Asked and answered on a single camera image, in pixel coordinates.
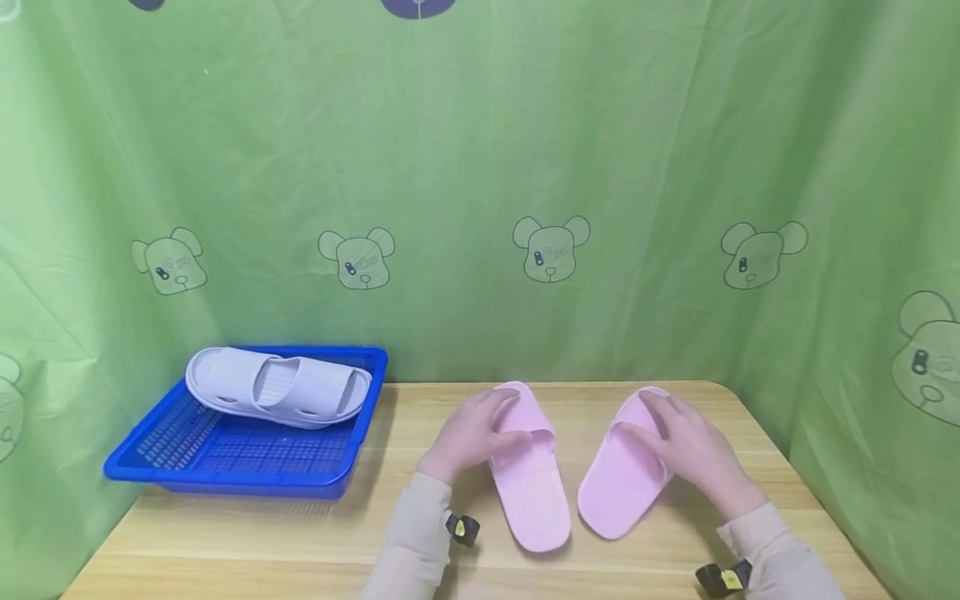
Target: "bear ear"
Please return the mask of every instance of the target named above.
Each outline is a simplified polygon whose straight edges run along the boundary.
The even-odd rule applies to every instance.
[[[530,238],[541,229],[543,228],[537,223],[537,219],[533,217],[523,217],[517,221],[516,226],[514,226],[514,243],[521,248],[527,248],[530,246]]]
[[[753,237],[754,235],[756,235],[754,226],[749,223],[737,223],[727,229],[727,232],[723,234],[723,239],[720,241],[720,248],[727,254],[736,254],[736,249],[740,248],[740,244],[743,244],[747,241],[747,238]]]
[[[320,239],[317,241],[317,247],[320,249],[320,254],[327,260],[336,260],[337,259],[337,247],[344,243],[344,238],[340,236],[339,233],[335,231],[324,231],[320,234]]]
[[[796,254],[806,248],[806,240],[809,239],[809,235],[806,233],[806,228],[796,221],[787,223],[780,228],[778,233],[783,238],[784,254]]]
[[[194,235],[193,231],[185,228],[176,228],[170,234],[170,238],[182,242],[194,256],[200,256],[204,253],[204,247],[200,245],[200,240]]]
[[[0,352],[0,379],[16,383],[20,378],[20,363]]]
[[[570,217],[570,220],[564,223],[570,233],[573,233],[573,245],[583,246],[590,238],[590,223],[580,215]]]
[[[910,337],[922,326],[934,321],[956,323],[950,303],[936,292],[917,292],[906,299],[900,309],[900,328]]]
[[[396,250],[394,236],[384,228],[371,229],[370,233],[367,234],[367,239],[373,240],[373,242],[380,247],[380,251],[383,252],[384,256],[389,256]]]
[[[130,250],[133,255],[133,266],[140,273],[146,273],[147,269],[150,268],[147,266],[147,243],[133,240]]]

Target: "beige sleeve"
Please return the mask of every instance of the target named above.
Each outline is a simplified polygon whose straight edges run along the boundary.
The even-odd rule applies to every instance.
[[[808,545],[790,533],[771,503],[717,530],[754,571],[747,600],[843,600],[843,591]]]
[[[450,487],[414,473],[400,494],[361,600],[430,600],[450,562]]]

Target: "wooden table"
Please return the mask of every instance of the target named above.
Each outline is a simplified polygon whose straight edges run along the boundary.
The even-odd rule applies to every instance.
[[[580,480],[620,403],[639,383],[531,387],[558,439],[571,511]],[[740,401],[706,381],[661,383],[730,438],[746,470],[810,543],[850,600],[889,595]],[[357,598],[396,498],[445,417],[482,384],[385,387],[347,495],[337,504],[177,496],[147,489],[62,600],[315,600]],[[731,564],[720,517],[674,478],[623,540],[600,540],[573,520],[571,543],[546,557],[514,543],[488,470],[465,474],[455,511],[482,524],[478,547],[454,544],[438,598],[699,598],[693,572]]]

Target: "person's right hand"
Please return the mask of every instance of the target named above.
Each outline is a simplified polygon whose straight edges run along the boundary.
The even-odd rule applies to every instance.
[[[740,466],[727,438],[695,408],[675,396],[640,392],[661,436],[626,423],[668,469],[703,492],[727,521],[766,504],[767,497]]]

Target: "bear face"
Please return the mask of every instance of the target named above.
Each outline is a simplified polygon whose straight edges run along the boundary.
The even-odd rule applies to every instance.
[[[910,341],[894,358],[903,397],[931,417],[960,427],[960,323],[935,292],[917,292],[900,310]]]
[[[23,428],[23,395],[14,385],[19,378],[20,366],[0,354],[0,463],[13,453]]]
[[[193,231],[176,228],[170,237],[147,244],[134,241],[133,264],[140,273],[149,273],[156,290],[172,296],[206,283],[206,271],[197,262],[204,249]]]
[[[394,253],[394,236],[384,228],[374,228],[367,237],[344,239],[334,231],[325,231],[317,243],[320,254],[335,260],[340,283],[351,290],[372,290],[387,285],[390,271],[384,258]]]
[[[749,223],[738,223],[727,230],[720,243],[724,252],[733,254],[724,281],[737,290],[766,285],[780,274],[780,256],[802,251],[806,241],[806,229],[796,221],[779,231],[762,233]]]
[[[514,243],[526,249],[523,271],[534,281],[556,283],[577,268],[573,249],[586,244],[590,225],[572,217],[563,227],[541,227],[533,217],[524,217],[514,227]]]

